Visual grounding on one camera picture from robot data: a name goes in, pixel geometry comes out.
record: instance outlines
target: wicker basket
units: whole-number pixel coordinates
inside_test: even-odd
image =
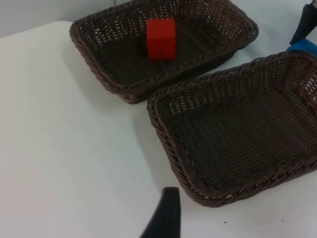
[[[279,53],[156,91],[152,125],[186,193],[219,207],[317,169],[317,60]]]
[[[147,58],[146,20],[176,21],[176,60]],[[258,35],[229,0],[133,0],[77,20],[70,36],[106,90],[138,103],[178,79],[199,76]]]

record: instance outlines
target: red cube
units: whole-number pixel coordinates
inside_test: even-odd
[[[147,20],[148,57],[151,60],[173,60],[176,57],[175,20]]]

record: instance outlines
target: brown wicker basket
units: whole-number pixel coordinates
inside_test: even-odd
[[[147,58],[146,20],[176,21],[176,60]],[[70,36],[106,90],[138,103],[156,89],[199,76],[258,35],[257,25],[229,0],[133,0],[77,20]]]
[[[219,207],[317,169],[317,60],[279,53],[156,91],[152,125],[186,193]]]

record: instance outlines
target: woven basket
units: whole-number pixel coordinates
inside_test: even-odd
[[[148,60],[146,20],[168,17],[176,22],[177,59]],[[258,33],[257,25],[229,0],[133,0],[77,20],[70,28],[97,79],[129,103],[218,67]]]
[[[280,53],[156,91],[152,125],[196,202],[219,207],[317,169],[317,60]]]

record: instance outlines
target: gray wall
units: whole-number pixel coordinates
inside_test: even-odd
[[[57,20],[74,21],[115,0],[0,0],[0,38]]]

